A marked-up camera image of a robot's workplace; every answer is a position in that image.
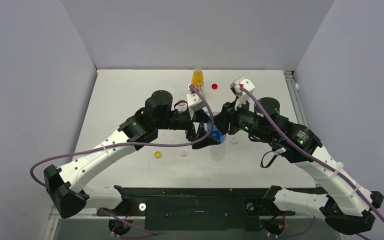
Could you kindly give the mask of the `clear bottle blue label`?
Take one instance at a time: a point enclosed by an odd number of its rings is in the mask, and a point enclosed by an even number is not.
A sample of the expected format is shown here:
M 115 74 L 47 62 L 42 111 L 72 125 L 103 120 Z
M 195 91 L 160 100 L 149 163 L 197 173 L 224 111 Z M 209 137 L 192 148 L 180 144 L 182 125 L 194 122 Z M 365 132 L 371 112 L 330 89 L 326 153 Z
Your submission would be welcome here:
M 211 145 L 209 147 L 210 157 L 213 161 L 221 161 L 226 156 L 226 136 L 222 134 L 222 132 L 216 127 L 216 125 L 213 126 L 210 136 L 217 141 L 215 145 Z

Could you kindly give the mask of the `clear white bottle cap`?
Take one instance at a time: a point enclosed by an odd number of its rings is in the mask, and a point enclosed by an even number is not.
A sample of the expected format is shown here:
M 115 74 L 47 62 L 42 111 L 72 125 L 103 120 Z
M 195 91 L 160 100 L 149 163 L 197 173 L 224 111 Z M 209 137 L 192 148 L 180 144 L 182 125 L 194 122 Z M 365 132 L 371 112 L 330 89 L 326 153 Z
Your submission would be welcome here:
M 239 142 L 239 140 L 238 140 L 236 137 L 233 136 L 233 137 L 231 138 L 230 142 L 231 142 L 232 144 L 236 145 L 236 144 Z

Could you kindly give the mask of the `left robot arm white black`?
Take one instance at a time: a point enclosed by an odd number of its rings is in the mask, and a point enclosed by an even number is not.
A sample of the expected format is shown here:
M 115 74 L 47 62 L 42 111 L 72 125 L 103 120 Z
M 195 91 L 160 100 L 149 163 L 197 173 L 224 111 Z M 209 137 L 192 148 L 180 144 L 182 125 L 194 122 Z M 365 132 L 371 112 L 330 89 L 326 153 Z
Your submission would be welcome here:
M 104 208 L 116 215 L 129 209 L 129 201 L 118 186 L 91 187 L 89 183 L 118 160 L 156 145 L 159 130 L 184 130 L 187 145 L 201 149 L 217 141 L 205 124 L 215 124 L 214 114 L 203 97 L 192 88 L 187 96 L 187 110 L 172 107 L 173 96 L 157 90 L 133 116 L 123 122 L 97 147 L 73 153 L 72 161 L 61 166 L 50 165 L 43 171 L 46 191 L 63 219 L 87 208 Z

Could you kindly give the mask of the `yellow juice bottle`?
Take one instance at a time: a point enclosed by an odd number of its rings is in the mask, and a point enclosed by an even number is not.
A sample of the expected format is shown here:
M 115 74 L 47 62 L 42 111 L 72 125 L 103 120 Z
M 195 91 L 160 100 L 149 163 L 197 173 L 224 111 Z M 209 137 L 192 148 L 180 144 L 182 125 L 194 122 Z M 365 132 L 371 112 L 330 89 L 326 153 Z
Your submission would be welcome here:
M 191 83 L 198 92 L 202 93 L 204 91 L 204 74 L 200 66 L 194 69 Z

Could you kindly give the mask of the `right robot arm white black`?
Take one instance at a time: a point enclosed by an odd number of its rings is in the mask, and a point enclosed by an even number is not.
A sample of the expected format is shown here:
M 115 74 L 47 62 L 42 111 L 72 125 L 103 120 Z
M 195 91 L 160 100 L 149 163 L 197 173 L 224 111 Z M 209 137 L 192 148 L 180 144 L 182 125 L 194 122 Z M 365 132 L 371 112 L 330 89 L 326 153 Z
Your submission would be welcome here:
M 273 185 L 262 199 L 267 213 L 311 215 L 345 235 L 372 229 L 376 220 L 374 211 L 382 205 L 384 196 L 352 179 L 308 127 L 282 116 L 278 100 L 263 97 L 253 107 L 227 102 L 214 121 L 224 134 L 244 131 L 252 142 L 268 144 L 274 156 L 281 156 L 305 171 L 324 190 L 322 194 L 304 193 Z

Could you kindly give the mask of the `yellow bottle cap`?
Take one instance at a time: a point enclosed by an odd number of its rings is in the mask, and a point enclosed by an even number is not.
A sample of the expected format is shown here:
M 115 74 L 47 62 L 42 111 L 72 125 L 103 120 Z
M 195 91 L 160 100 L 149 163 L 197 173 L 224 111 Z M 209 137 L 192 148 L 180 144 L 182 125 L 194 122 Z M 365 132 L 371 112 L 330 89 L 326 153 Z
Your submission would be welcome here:
M 156 151 L 156 152 L 154 153 L 154 157 L 155 157 L 156 159 L 161 158 L 161 157 L 162 157 L 161 152 L 160 152 L 160 151 Z

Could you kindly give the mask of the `clear bottle red label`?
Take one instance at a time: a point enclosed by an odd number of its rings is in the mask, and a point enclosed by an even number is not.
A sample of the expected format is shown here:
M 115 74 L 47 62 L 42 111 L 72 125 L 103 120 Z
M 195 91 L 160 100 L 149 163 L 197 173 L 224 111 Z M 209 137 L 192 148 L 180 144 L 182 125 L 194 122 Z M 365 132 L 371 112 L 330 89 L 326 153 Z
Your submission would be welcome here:
M 187 104 L 187 101 L 184 100 L 184 99 L 180 99 L 177 103 L 176 103 L 176 106 L 185 106 Z

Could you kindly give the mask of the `red bottle cap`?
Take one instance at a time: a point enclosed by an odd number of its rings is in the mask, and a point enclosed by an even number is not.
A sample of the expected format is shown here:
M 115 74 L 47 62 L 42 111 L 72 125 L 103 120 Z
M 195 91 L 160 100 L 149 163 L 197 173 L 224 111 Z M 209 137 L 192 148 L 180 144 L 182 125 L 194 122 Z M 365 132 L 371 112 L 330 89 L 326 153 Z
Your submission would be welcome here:
M 217 85 L 216 83 L 213 83 L 213 84 L 211 85 L 211 88 L 212 88 L 213 90 L 216 90 L 216 89 L 218 88 L 218 85 Z

